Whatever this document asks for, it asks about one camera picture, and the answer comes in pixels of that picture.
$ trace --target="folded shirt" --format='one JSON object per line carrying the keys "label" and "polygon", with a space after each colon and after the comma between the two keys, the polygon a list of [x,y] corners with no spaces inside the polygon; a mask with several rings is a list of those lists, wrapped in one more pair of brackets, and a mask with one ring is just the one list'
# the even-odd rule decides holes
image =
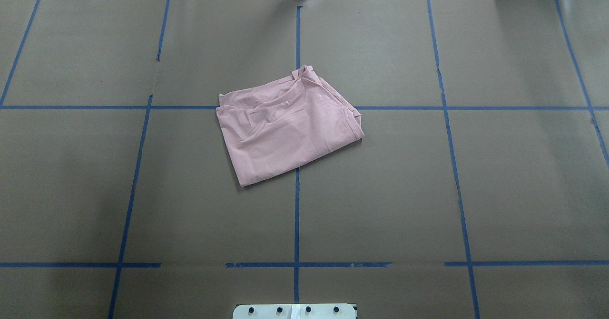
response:
{"label": "folded shirt", "polygon": [[241,187],[363,137],[362,115],[311,66],[219,98],[216,115]]}

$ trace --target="metal bracket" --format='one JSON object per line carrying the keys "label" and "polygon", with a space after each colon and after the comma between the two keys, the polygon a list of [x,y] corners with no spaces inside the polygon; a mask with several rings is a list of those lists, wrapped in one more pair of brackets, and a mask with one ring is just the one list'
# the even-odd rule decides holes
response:
{"label": "metal bracket", "polygon": [[238,305],[233,319],[357,319],[356,304]]}

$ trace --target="blue tape line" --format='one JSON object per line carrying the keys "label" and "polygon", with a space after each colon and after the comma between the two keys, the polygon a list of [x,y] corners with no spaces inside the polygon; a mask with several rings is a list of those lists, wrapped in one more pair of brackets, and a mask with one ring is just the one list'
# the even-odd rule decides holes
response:
{"label": "blue tape line", "polygon": [[302,5],[296,7],[296,69],[300,68],[300,9]]}
{"label": "blue tape line", "polygon": [[6,80],[6,84],[4,85],[4,91],[2,92],[2,96],[0,97],[0,106],[4,104],[4,99],[6,98],[6,95],[9,91],[10,82],[13,80],[13,74],[15,74],[15,69],[17,68],[17,64],[19,63],[19,57],[21,57],[23,46],[26,44],[26,40],[28,39],[28,34],[30,32],[30,28],[32,28],[32,23],[34,22],[34,17],[36,16],[36,12],[38,11],[39,5],[40,0],[36,0],[36,3],[34,4],[34,9],[32,10],[32,15],[30,16],[30,21],[28,22],[28,26],[26,26],[26,31],[23,33],[23,37],[21,38],[21,44],[19,44],[19,49],[17,49],[17,55],[15,55],[13,66],[10,68],[9,78]]}
{"label": "blue tape line", "polygon": [[302,262],[302,268],[387,268],[391,262]]}
{"label": "blue tape line", "polygon": [[535,266],[569,266],[569,265],[609,265],[609,261],[481,261],[481,262],[445,262],[444,267],[535,267]]}
{"label": "blue tape line", "polygon": [[18,110],[145,110],[146,106],[80,106],[80,105],[4,105],[2,109]]}
{"label": "blue tape line", "polygon": [[[431,38],[433,42],[433,54],[435,55],[435,67],[438,74],[438,83],[440,84],[440,91],[442,96],[442,107],[444,109],[444,122],[446,123],[446,134],[448,136],[448,148],[451,154],[452,162],[452,174],[457,185],[457,195],[459,197],[459,211],[461,212],[461,232],[463,234],[463,245],[465,246],[465,257],[468,262],[471,262],[470,254],[470,240],[467,234],[467,224],[465,223],[465,210],[463,209],[463,198],[461,196],[461,183],[459,182],[459,172],[457,171],[457,159],[455,158],[454,145],[452,143],[452,131],[450,125],[450,119],[448,117],[448,103],[446,102],[446,94],[444,92],[444,81],[442,80],[442,73],[440,72],[440,55],[438,53],[438,44],[435,37],[435,26],[433,26],[433,11],[431,9],[431,0],[427,0],[427,10],[429,13],[429,27],[431,29]],[[471,299],[474,305],[474,316],[476,319],[480,319],[480,309],[478,307],[478,293],[476,291],[476,281],[474,278],[474,269],[469,266],[468,274],[470,277],[470,289]]]}
{"label": "blue tape line", "polygon": [[298,290],[298,278],[300,277],[300,269],[298,266],[294,267],[294,303],[300,303],[300,292]]}
{"label": "blue tape line", "polygon": [[448,106],[448,110],[474,111],[586,111],[584,106]]}
{"label": "blue tape line", "polygon": [[358,110],[442,110],[442,106],[355,106]]}
{"label": "blue tape line", "polygon": [[[0,268],[115,268],[117,263],[0,262]],[[123,268],[160,268],[161,263],[124,263]]]}
{"label": "blue tape line", "polygon": [[592,117],[592,122],[594,124],[594,131],[596,131],[596,137],[599,139],[600,149],[603,152],[603,156],[605,157],[605,163],[607,167],[609,167],[609,154],[607,154],[607,146],[605,145],[605,141],[603,140],[603,136],[600,134],[599,124],[596,121],[596,116],[594,115],[594,109],[592,109],[592,103],[590,102],[590,97],[588,96],[588,90],[586,89],[586,85],[583,82],[583,77],[581,77],[581,72],[579,70],[579,65],[577,64],[577,59],[575,58],[575,53],[573,53],[573,48],[570,44],[569,34],[567,33],[567,29],[565,27],[565,21],[563,19],[563,12],[560,9],[559,0],[554,0],[556,4],[556,11],[559,14],[560,27],[563,30],[563,35],[565,36],[565,42],[567,44],[567,49],[569,50],[569,55],[571,57],[571,61],[573,62],[573,67],[575,68],[575,72],[577,74],[577,79],[579,80],[579,85],[581,87],[581,91],[583,92],[583,96],[586,99],[586,104],[588,105],[588,110],[590,111],[590,117]]}
{"label": "blue tape line", "polygon": [[125,227],[122,232],[122,241],[120,242],[120,252],[118,256],[118,265],[116,266],[115,283],[112,289],[112,298],[110,300],[110,308],[108,311],[108,319],[114,316],[116,305],[116,295],[118,294],[118,286],[120,282],[120,271],[122,269],[122,261],[125,257],[125,248],[127,246],[127,236],[129,233],[129,224],[131,222],[131,212],[133,211],[133,202],[135,200],[135,187],[138,183],[139,167],[142,162],[142,151],[144,150],[144,140],[146,139],[146,130],[148,129],[148,119],[150,118],[150,107],[152,106],[152,95],[148,97],[148,105],[146,106],[146,116],[144,117],[144,126],[142,128],[142,136],[139,139],[138,158],[135,162],[135,172],[133,173],[133,183],[131,183],[131,194],[129,196],[129,205],[127,208],[127,216],[125,218]]}
{"label": "blue tape line", "polygon": [[431,9],[431,0],[427,0],[427,12],[429,14],[429,27],[431,29],[431,39],[433,43],[433,56],[435,56],[435,69],[438,75],[438,82],[440,83],[440,90],[444,93],[444,80],[442,79],[442,73],[440,72],[440,54],[438,53],[438,42],[435,39],[435,26],[433,25],[433,12]]}
{"label": "blue tape line", "polygon": [[391,262],[240,262],[226,263],[232,268],[387,268]]}
{"label": "blue tape line", "polygon": [[296,168],[296,182],[294,191],[294,303],[297,304],[299,295],[299,271],[300,263],[300,168]]}
{"label": "blue tape line", "polygon": [[[216,105],[155,105],[152,110],[215,110]],[[19,110],[145,110],[141,105],[4,105],[2,109]]]}
{"label": "blue tape line", "polygon": [[169,14],[169,3],[171,0],[165,2],[165,14],[163,14],[163,26],[161,26],[161,36],[158,38],[158,53],[157,61],[161,61],[161,49],[163,48],[163,38],[165,37],[165,25],[167,25],[167,14]]}
{"label": "blue tape line", "polygon": [[[4,105],[2,109],[17,110],[145,110],[142,105]],[[215,110],[217,105],[153,105],[152,110]],[[358,110],[421,111],[444,110],[443,106],[355,106]],[[588,111],[585,106],[448,106],[449,111]],[[592,107],[594,111],[609,111],[609,106]]]}
{"label": "blue tape line", "polygon": [[153,106],[153,110],[215,110],[218,106],[216,105],[156,105]]}

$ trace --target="blue tape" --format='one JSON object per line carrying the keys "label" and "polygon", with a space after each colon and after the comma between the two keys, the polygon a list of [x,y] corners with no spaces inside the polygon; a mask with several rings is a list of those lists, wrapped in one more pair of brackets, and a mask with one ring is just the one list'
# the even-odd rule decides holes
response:
{"label": "blue tape", "polygon": [[171,0],[165,2],[165,14],[163,14],[163,25],[161,26],[161,35],[158,38],[158,53],[157,61],[161,61],[161,49],[163,48],[163,38],[165,38],[165,26],[167,25],[167,14],[169,14],[169,3]]}
{"label": "blue tape", "polygon": [[[431,9],[431,0],[427,0],[427,10],[429,13],[429,27],[431,29],[431,38],[433,42],[433,54],[435,55],[435,67],[438,74],[438,83],[440,84],[440,91],[442,96],[442,107],[444,109],[444,122],[446,123],[446,134],[448,136],[448,148],[451,154],[452,162],[452,174],[457,185],[457,195],[459,197],[459,211],[461,212],[461,232],[463,234],[463,245],[465,247],[465,257],[468,262],[471,262],[470,254],[470,239],[467,234],[467,224],[465,223],[465,210],[463,209],[463,197],[461,196],[461,183],[459,182],[459,172],[457,170],[457,159],[455,158],[454,145],[452,143],[452,131],[450,125],[450,119],[448,117],[448,103],[446,102],[446,94],[444,92],[444,81],[442,80],[442,73],[440,72],[440,54],[438,53],[438,44],[435,37],[435,26],[433,26],[433,11]],[[470,289],[471,299],[474,305],[474,316],[476,319],[480,319],[480,309],[478,307],[478,293],[476,291],[476,281],[474,278],[474,269],[469,266],[468,274],[470,277]]]}
{"label": "blue tape", "polygon": [[594,109],[592,109],[592,103],[590,102],[590,97],[588,96],[588,90],[586,89],[586,85],[583,82],[583,77],[581,77],[581,72],[579,70],[579,65],[577,64],[577,59],[575,57],[575,53],[573,53],[573,48],[570,44],[569,34],[567,33],[567,29],[565,27],[565,21],[563,19],[563,12],[560,9],[559,0],[554,0],[556,4],[556,11],[559,15],[560,27],[563,30],[563,35],[565,37],[565,42],[567,44],[567,49],[569,50],[569,55],[571,57],[571,61],[573,62],[573,67],[575,68],[575,72],[577,74],[577,79],[579,80],[579,85],[581,87],[581,91],[583,92],[583,96],[586,99],[586,104],[588,105],[588,110],[590,111],[590,117],[592,117],[592,123],[594,124],[594,131],[596,131],[596,137],[599,139],[600,149],[603,152],[603,157],[605,158],[605,163],[607,167],[609,167],[609,154],[607,154],[607,146],[605,145],[605,141],[603,140],[603,136],[600,134],[599,124],[596,121],[596,116],[594,115]]}
{"label": "blue tape", "polygon": [[153,110],[215,110],[218,106],[216,105],[156,105],[152,106]]}
{"label": "blue tape", "polygon": [[387,268],[391,262],[302,262],[302,268]]}
{"label": "blue tape", "polygon": [[300,278],[300,269],[298,266],[294,267],[294,303],[300,303],[300,290],[298,286],[298,279]]}
{"label": "blue tape", "polygon": [[442,110],[442,106],[355,106],[358,110]]}
{"label": "blue tape", "polygon": [[535,266],[568,266],[568,265],[609,265],[609,261],[481,261],[481,262],[445,262],[444,267],[535,267]]}
{"label": "blue tape", "polygon": [[448,110],[474,111],[586,111],[584,106],[448,106]]}
{"label": "blue tape", "polygon": [[[2,109],[17,110],[145,110],[142,105],[4,105]],[[152,110],[215,110],[217,105],[153,105]],[[444,110],[443,106],[355,106],[358,110],[421,111]],[[585,106],[448,106],[449,111],[588,111]],[[609,106],[592,107],[594,111],[609,111]]]}
{"label": "blue tape", "polygon": [[[0,268],[116,268],[117,263],[2,262]],[[161,263],[124,263],[123,268],[160,268]]]}
{"label": "blue tape", "polygon": [[80,106],[80,105],[4,105],[2,109],[17,110],[145,110],[146,106]]}
{"label": "blue tape", "polygon": [[129,205],[127,208],[127,216],[125,218],[125,227],[122,232],[122,241],[120,243],[120,252],[118,256],[118,265],[116,266],[115,283],[112,289],[112,298],[110,300],[110,308],[108,311],[108,319],[114,316],[116,305],[116,295],[118,294],[118,286],[120,283],[120,272],[122,269],[122,261],[125,257],[125,248],[127,246],[127,236],[129,233],[129,224],[131,222],[131,213],[133,211],[133,202],[135,201],[135,187],[138,183],[139,167],[142,162],[142,151],[144,150],[144,140],[146,139],[146,130],[148,129],[148,119],[150,118],[150,108],[152,106],[152,95],[148,97],[148,105],[146,106],[146,116],[144,117],[144,126],[142,128],[142,136],[139,139],[138,158],[135,162],[135,172],[133,173],[133,183],[131,183],[131,194],[129,196]]}
{"label": "blue tape", "polygon": [[296,7],[296,69],[300,68],[300,9],[302,5]]}
{"label": "blue tape", "polygon": [[240,262],[226,263],[232,268],[387,268],[391,262]]}
{"label": "blue tape", "polygon": [[298,303],[299,297],[299,271],[300,263],[300,168],[296,168],[296,182],[294,190],[294,303]]}
{"label": "blue tape", "polygon": [[36,3],[34,4],[34,9],[32,10],[32,15],[30,16],[30,21],[28,22],[28,26],[26,26],[26,31],[23,33],[23,37],[21,38],[21,44],[19,44],[19,49],[17,49],[17,55],[15,55],[15,59],[13,60],[13,66],[10,68],[9,78],[6,80],[6,84],[4,85],[4,91],[2,92],[2,96],[0,96],[0,106],[4,104],[4,99],[6,98],[6,95],[9,91],[10,82],[13,80],[15,69],[17,68],[17,64],[19,63],[19,58],[21,57],[23,46],[26,44],[26,40],[28,39],[28,34],[30,32],[30,28],[32,28],[32,23],[34,22],[34,17],[36,16],[36,12],[38,11],[39,5],[40,0],[36,0]]}

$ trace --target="pink shirt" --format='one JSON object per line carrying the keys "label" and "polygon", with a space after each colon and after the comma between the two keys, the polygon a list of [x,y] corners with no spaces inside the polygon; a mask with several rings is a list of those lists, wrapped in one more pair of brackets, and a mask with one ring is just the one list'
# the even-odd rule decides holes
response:
{"label": "pink shirt", "polygon": [[363,137],[362,115],[311,66],[219,98],[216,115],[241,187]]}

